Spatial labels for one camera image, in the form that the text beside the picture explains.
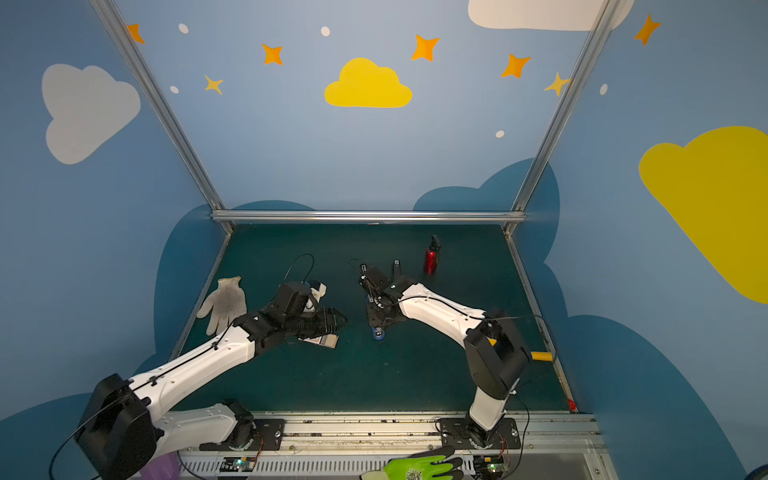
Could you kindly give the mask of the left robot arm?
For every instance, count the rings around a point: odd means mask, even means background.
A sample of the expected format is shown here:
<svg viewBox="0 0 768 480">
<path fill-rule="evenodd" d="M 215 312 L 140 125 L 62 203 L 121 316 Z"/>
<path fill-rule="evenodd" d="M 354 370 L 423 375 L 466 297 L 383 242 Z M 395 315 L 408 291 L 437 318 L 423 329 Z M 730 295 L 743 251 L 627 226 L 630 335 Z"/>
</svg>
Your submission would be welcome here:
<svg viewBox="0 0 768 480">
<path fill-rule="evenodd" d="M 286 338 L 335 335 L 346 324 L 336 308 L 321 305 L 324 284 L 287 282 L 263 308 L 245 313 L 207 343 L 150 371 L 97 383 L 73 438 L 103 479 L 128 479 L 157 456 L 228 439 L 240 422 L 231 407 L 191 428 L 167 423 L 168 412 L 226 371 L 251 361 Z"/>
</svg>

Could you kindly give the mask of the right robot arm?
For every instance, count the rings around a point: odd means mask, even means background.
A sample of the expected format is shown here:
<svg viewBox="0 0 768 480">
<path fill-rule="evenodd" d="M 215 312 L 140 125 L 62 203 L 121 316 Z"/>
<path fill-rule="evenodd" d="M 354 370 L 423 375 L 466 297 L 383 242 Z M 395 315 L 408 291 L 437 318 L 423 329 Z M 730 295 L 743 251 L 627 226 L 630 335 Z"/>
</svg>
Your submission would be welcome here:
<svg viewBox="0 0 768 480">
<path fill-rule="evenodd" d="M 429 290 L 397 270 L 387 276 L 373 265 L 359 266 L 359 284 L 366 293 L 369 326 L 383 334 L 391 326 L 417 321 L 453 340 L 466 354 L 476 385 L 467 413 L 467 430 L 478 444 L 499 427 L 506 403 L 533 361 L 514 320 L 491 317 Z"/>
</svg>

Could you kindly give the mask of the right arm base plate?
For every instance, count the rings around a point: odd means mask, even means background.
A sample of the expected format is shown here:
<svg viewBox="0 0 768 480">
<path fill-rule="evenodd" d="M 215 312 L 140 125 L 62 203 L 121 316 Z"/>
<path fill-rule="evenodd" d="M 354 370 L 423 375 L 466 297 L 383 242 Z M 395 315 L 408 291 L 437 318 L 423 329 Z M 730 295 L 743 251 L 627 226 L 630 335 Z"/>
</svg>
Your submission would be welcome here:
<svg viewBox="0 0 768 480">
<path fill-rule="evenodd" d="M 519 450 L 522 445 L 522 431 L 512 418 L 502 418 L 490 431 L 469 417 L 442 417 L 436 424 L 442 445 L 457 450 Z"/>
</svg>

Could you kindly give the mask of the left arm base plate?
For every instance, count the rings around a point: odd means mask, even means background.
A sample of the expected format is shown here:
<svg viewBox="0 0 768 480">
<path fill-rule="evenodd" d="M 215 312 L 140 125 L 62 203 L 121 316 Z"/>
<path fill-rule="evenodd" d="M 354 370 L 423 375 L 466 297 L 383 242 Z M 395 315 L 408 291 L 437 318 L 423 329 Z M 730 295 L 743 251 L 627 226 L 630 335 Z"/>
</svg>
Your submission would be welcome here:
<svg viewBox="0 0 768 480">
<path fill-rule="evenodd" d="M 220 442 L 199 446 L 200 451 L 277 451 L 285 429 L 284 419 L 238 420 L 233 431 Z"/>
</svg>

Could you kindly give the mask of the red white staple box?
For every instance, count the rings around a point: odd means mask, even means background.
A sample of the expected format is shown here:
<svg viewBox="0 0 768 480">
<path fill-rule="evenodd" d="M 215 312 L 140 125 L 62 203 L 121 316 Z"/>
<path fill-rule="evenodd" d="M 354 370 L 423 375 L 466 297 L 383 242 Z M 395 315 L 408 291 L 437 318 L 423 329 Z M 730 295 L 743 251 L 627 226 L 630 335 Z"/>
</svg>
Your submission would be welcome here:
<svg viewBox="0 0 768 480">
<path fill-rule="evenodd" d="M 335 349 L 338 344 L 339 336 L 336 334 L 326 334 L 313 338 L 304 338 L 303 342 L 320 347 Z"/>
</svg>

